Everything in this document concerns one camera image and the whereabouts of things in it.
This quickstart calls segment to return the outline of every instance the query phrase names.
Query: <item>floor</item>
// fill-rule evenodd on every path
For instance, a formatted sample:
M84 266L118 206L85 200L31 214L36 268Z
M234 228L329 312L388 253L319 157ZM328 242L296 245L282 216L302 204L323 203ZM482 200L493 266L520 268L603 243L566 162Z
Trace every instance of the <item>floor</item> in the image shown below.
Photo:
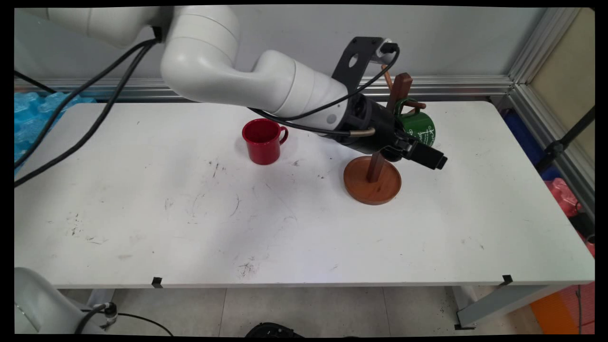
M492 288L475 290L480 298ZM91 291L61 292L86 303ZM448 287L121 289L112 301L119 312L155 320L176 336L244 337L261 322L304 337L542 333L529 306L475 330L454 330L457 306ZM166 335L151 323L122 316L108 333Z

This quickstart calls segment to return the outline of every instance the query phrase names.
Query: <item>table surface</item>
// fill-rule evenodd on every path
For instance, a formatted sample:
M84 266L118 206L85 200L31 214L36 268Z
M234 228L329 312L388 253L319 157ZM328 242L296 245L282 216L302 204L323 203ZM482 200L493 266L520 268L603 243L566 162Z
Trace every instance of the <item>table surface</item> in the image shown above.
M104 104L67 111L17 178L74 144ZM15 189L15 266L61 288L582 284L595 261L488 102L431 102L443 170L395 163L367 206L360 153L290 129L247 157L246 108L119 103L89 142Z

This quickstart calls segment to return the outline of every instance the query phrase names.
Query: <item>black cable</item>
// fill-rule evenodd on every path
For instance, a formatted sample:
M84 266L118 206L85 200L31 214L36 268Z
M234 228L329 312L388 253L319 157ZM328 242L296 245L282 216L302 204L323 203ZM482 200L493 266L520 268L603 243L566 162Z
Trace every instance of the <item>black cable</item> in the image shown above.
M82 317L82 319L80 320L80 323L78 323L78 326L76 327L76 331L74 332L74 334L82 333L82 330L85 329L85 325L89 322L91 317L93 317L93 315L95 315L96 313L102 312L103 309L105 309L105 308L106 308L106 304L101 304L101 305L94 307L93 310L87 310L88 313L84 317Z
M81 310L81 311L82 312L89 312L89 313L91 313L91 310ZM173 334L169 331L169 329L165 328L161 323L154 322L152 319L148 319L146 317L141 317L141 316L137 316L137 315L132 315L130 313L122 313L122 312L119 312L118 315L119 316L126 316L126 317L133 317L133 318L137 318L137 319L142 319L142 320L144 320L146 322L150 322L152 324L156 324L157 326L163 328L163 330L165 330L169 334L169 336L173 336Z
M131 77L131 74L133 73L133 71L135 70L135 68L137 67L137 65L139 64L139 62L142 60L143 56L157 43L156 40L151 40L147 42L147 45L145 45L142 50L137 54L137 56L135 56L135 59L133 59L133 61L131 62L131 64L129 65L129 68L126 70L125 74L123 75L122 79L120 79L119 84L116 86L116 89L114 90L114 93L112 94L112 96L110 97L110 99L108 100L108 103L106 103L105 107L103 107L103 111L101 114L99 114L99 117L97 118L97 120L95 120L95 122L93 123L93 126L91 126L91 128L89 129L88 132L86 132L86 134L74 145L72 146L69 150L65 151L64 153L62 153L60 156L56 157L55 159L49 161L48 163L46 163L45 165L37 168L36 170L28 173L27 175L21 177L20 179L15 181L15 187L18 187L20 185L22 185L23 183L25 183L28 180L31 180L32 178L36 177L37 175L43 173L44 171L46 171L47 169L51 168L52 166L58 164L60 161L66 159L68 156L70 156L72 153L76 152L78 149L80 149L80 147L82 147L90 138L91 136L97 131L97 129L99 128L99 126L102 124L102 122L105 120L106 116L108 116L108 113L110 111L110 109L112 109L112 106L114 105L114 102L116 102L116 99L118 98L120 92L122 91L122 88L125 87L127 81L129 80L129 78Z
M578 334L582 334L582 304L581 304L581 286L578 286L578 290L575 291L576 297L578 298Z
M333 135L340 135L340 136L350 136L350 131L333 131L333 130L324 130L321 128L314 128L314 127L308 127L308 126L302 126L302 125L298 125L298 124L293 124L292 122L288 122L285 121L284 119L281 119L277 116L274 115L270 115L267 112L263 111L263 110L259 110L256 108L250 108L247 107L250 110L252 110L254 113L258 114L261 117L265 117L269 120L272 120L278 124L282 124L285 125L287 127L292 127L292 128L296 128L298 130L304 130L304 131L308 131L308 132L315 132L315 133L323 133L323 134L333 134Z
M341 98L332 101L326 105L322 105L318 108L315 108L313 110L307 111L305 113L296 115L296 116L289 116L289 117L281 117L281 120L285 120L285 121L292 121L292 120L297 120L297 119L301 119L303 117L312 115L316 112L322 111L326 108L329 108L331 106L337 105L338 103L347 100L351 97L353 97L355 94L360 93L363 89L369 87L372 83L374 83L375 81L377 81L377 79L379 79L380 77L382 77L382 75L384 75L386 72L389 71L389 69L395 65L395 62L397 62L397 58L399 58L399 53L400 53L400 49L397 45L395 45L395 56L393 57L393 59L390 61L390 63L386 66L386 68L384 68L380 73L378 73L378 75L375 75L371 80L369 80L366 84L362 85L361 87L357 88L355 91L353 91L351 94L347 94L342 96Z
M38 81L36 81L36 80L34 80L34 79L31 79L31 78L29 78L28 76L25 76L24 74L20 73L20 72L19 72L19 71L17 71L17 70L14 70L14 71L15 71L15 76L17 76L17 77L19 77L20 79L22 79L22 80L26 81L27 83L30 83L30 84L32 84L32 85L35 85L35 86L39 87L40 89L42 89L42 90L44 90L44 91L46 91L46 92L49 92L49 93L51 93L51 94L55 94L55 93L56 93L56 91L54 91L53 89L51 89L51 88L47 87L46 85L44 85L44 84L42 84L42 83L40 83L40 82L38 82Z
M53 115L50 116L49 120L44 125L44 128L42 129L42 131L40 132L40 134L38 134L38 137L36 138L36 141L34 141L34 143L32 144L32 146L30 148L28 148L27 151L25 152L25 154L23 154L15 162L15 169L17 167L19 167L30 155L32 155L32 153L36 150L36 148L38 148L38 146L40 145L40 143L44 139L44 136L50 130L50 126L53 124L53 122L55 122L55 119L57 118L57 116L59 116L59 113L61 113L61 110L63 109L63 107L65 107L74 97L76 97L76 95L80 94L86 88L90 87L93 83L99 81L102 77L104 77L105 75L107 75L110 71L114 70L119 64L121 64L125 59L127 59L130 55L132 55L133 52L137 51L138 49L140 49L143 46L146 46L148 44L152 44L152 43L155 43L155 42L157 42L156 39L146 40L146 41L143 41L143 42L135 45L134 47L132 47L131 49L129 49L129 51L125 52L122 56L120 56L120 58L118 58L115 62L113 62L105 70L103 70L98 75L96 75L95 77L93 77L92 79L90 79L89 81L87 81L85 84L83 84L80 87L78 87L78 89L76 89L75 91L72 91L59 104L59 106L55 109L55 111L53 112Z

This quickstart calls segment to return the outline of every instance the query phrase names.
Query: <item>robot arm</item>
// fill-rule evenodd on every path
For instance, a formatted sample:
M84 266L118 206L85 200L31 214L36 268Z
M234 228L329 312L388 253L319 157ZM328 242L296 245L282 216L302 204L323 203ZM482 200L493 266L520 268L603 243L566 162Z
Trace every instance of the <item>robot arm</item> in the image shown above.
M163 16L171 9L169 21ZM247 106L276 117L296 116L352 93L370 61L387 63L394 56L383 49L390 40L358 37L360 42L349 44L331 77L272 50L260 56L251 72L241 72L234 69L240 28L227 5L26 10L119 47L130 45L143 27L160 26L166 32L161 74L173 91L189 100ZM348 62L355 54L359 58L351 68ZM324 130L373 128L371 136L327 137L362 153L382 151L390 161L406 158L441 169L447 160L419 144L393 113L362 94L292 122Z

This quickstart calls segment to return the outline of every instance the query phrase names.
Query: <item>green mug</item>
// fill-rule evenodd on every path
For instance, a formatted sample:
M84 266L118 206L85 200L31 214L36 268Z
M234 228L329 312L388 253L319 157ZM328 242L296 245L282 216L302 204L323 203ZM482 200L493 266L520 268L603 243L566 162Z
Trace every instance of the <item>green mug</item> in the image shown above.
M395 115L403 124L405 132L418 138L424 145L429 147L433 146L435 136L437 135L433 120L431 120L427 114L421 112L420 109L416 109L414 113L401 114L401 109L403 108L403 103L405 101L415 100L408 97L397 101L395 104Z

